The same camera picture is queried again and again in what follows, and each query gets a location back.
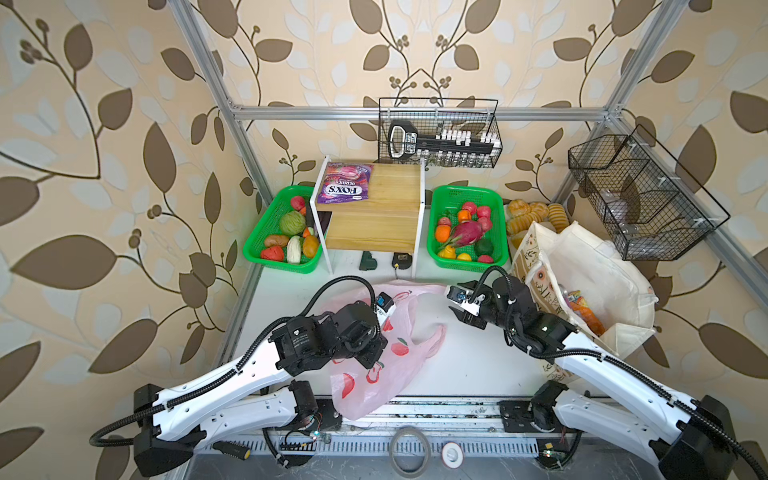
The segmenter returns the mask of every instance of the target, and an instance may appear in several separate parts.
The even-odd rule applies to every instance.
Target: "wire mesh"
[[[649,154],[653,146],[674,159],[674,173],[656,163]],[[572,147],[568,168],[624,260],[676,260],[730,218],[647,131],[635,128],[630,135],[603,135]],[[705,213],[697,198],[714,211]]]
[[[497,106],[479,98],[380,98],[379,163],[493,168],[504,148]]]

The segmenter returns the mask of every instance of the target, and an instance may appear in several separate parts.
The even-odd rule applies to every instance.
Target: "pink plastic bag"
[[[373,290],[377,295],[387,293],[397,306],[382,327],[388,343],[381,358],[370,370],[355,359],[334,360],[330,369],[333,405],[350,420],[368,415],[397,396],[419,373],[424,362],[440,350],[445,340],[445,325],[440,325],[425,342],[417,345],[411,340],[419,295],[442,295],[445,285],[395,280],[374,285]],[[368,290],[363,287],[336,296],[323,306],[322,311],[336,311],[355,300],[368,303]]]

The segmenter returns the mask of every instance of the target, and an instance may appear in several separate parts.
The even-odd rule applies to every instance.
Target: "green basket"
[[[469,272],[485,272],[491,266],[491,263],[479,263],[478,255],[475,253],[475,246],[468,245],[456,249],[456,255],[460,253],[469,253],[472,262],[466,260],[449,260],[438,257],[440,242],[435,239],[435,228],[437,220],[440,217],[451,219],[452,225],[458,224],[458,211],[462,209],[464,202],[475,202],[478,207],[487,205],[491,208],[491,222],[493,228],[485,232],[485,238],[493,242],[493,265],[503,266],[509,260],[509,249],[507,246],[507,230],[504,217],[504,201],[493,190],[476,187],[456,187],[453,185],[443,185],[437,187],[432,195],[432,211],[429,214],[429,239],[427,240],[427,250],[429,255],[435,259],[438,266],[442,268],[452,268],[455,270],[467,270]]]
[[[261,263],[269,268],[277,268],[279,270],[287,270],[294,273],[310,273],[315,270],[317,263],[320,260],[320,255],[323,253],[323,246],[320,245],[317,249],[317,255],[315,258],[309,258],[304,253],[301,254],[301,263],[293,265],[288,262],[276,262],[274,260],[264,260],[259,257],[261,250],[264,249],[264,239],[269,235],[282,234],[280,231],[280,219],[283,215],[287,214],[293,208],[290,206],[290,199],[296,195],[304,197],[307,206],[310,205],[310,198],[312,197],[312,187],[303,187],[301,185],[293,185],[292,187],[283,188],[275,197],[275,200],[270,204],[270,207],[266,209],[264,215],[259,220],[256,228],[248,236],[245,245],[243,245],[243,255],[251,262]]]

